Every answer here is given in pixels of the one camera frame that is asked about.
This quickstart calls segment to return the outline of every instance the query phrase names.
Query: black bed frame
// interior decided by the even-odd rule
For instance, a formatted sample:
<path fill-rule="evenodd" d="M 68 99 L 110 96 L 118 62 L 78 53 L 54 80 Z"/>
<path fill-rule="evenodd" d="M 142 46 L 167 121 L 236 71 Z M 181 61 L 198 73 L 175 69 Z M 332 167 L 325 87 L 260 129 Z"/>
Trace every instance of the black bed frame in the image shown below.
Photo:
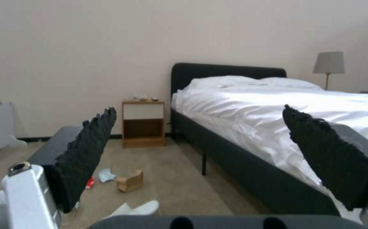
<path fill-rule="evenodd" d="M 172 68 L 171 95 L 192 79 L 223 75 L 242 75 L 255 79 L 287 77 L 281 68 L 178 63 Z M 326 214 L 339 216 L 331 198 L 303 183 L 253 153 L 229 142 L 209 129 L 171 109 L 172 135 L 176 129 L 202 152 L 202 174 L 207 156 L 256 195 L 276 214 Z"/>

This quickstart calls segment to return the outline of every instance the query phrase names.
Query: beige carpet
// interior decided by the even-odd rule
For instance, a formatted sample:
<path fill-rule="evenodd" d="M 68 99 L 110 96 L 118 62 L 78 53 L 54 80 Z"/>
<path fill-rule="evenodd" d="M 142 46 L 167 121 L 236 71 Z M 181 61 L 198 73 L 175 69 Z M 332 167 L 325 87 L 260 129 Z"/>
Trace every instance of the beige carpet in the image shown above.
<path fill-rule="evenodd" d="M 127 202 L 131 207 L 157 199 L 157 215 L 253 215 L 265 207 L 227 177 L 211 160 L 207 176 L 200 175 L 201 156 L 184 140 L 168 139 L 165 147 L 122 149 L 120 140 L 109 140 L 94 173 L 95 184 L 81 196 L 81 207 L 63 215 L 61 228 L 86 228 Z M 0 182 L 10 165 L 26 160 L 43 142 L 26 148 L 0 150 Z M 119 176 L 136 169 L 144 172 L 143 187 L 129 193 L 116 183 L 101 183 L 98 171 L 110 168 Z"/>

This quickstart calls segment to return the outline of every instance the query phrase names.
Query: bed leg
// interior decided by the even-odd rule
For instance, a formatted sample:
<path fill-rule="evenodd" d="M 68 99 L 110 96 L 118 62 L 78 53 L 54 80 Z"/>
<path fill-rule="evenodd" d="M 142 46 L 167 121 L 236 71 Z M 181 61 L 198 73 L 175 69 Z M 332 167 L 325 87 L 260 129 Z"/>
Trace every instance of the bed leg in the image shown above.
<path fill-rule="evenodd" d="M 202 152 L 202 175 L 205 176 L 207 167 L 207 153 L 204 151 Z"/>
<path fill-rule="evenodd" d="M 175 125 L 171 123 L 171 137 L 175 139 Z"/>

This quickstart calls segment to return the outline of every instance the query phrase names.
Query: white pillow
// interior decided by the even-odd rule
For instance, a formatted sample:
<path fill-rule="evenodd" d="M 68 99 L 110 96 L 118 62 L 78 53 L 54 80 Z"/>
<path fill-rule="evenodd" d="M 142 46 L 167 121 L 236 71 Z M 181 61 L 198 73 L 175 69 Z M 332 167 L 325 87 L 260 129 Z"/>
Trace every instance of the white pillow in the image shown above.
<path fill-rule="evenodd" d="M 239 85 L 267 85 L 266 82 L 256 80 L 253 78 L 238 76 L 238 75 L 227 75 L 227 76 L 213 76 L 201 79 L 193 79 L 191 83 L 184 89 L 209 89 L 209 88 L 225 88 Z"/>
<path fill-rule="evenodd" d="M 268 86 L 273 87 L 295 87 L 295 88 L 323 90 L 320 86 L 316 84 L 297 79 L 269 77 L 261 79 L 260 81 L 266 83 Z"/>

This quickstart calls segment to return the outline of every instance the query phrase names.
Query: lamp base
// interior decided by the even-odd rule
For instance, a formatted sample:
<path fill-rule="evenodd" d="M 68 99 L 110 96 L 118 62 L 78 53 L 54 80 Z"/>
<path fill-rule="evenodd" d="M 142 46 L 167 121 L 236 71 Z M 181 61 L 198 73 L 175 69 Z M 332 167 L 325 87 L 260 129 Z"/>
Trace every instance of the lamp base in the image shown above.
<path fill-rule="evenodd" d="M 327 81 L 325 83 L 325 90 L 328 90 L 328 81 L 330 79 L 330 73 L 326 73 L 326 75 L 327 75 Z"/>

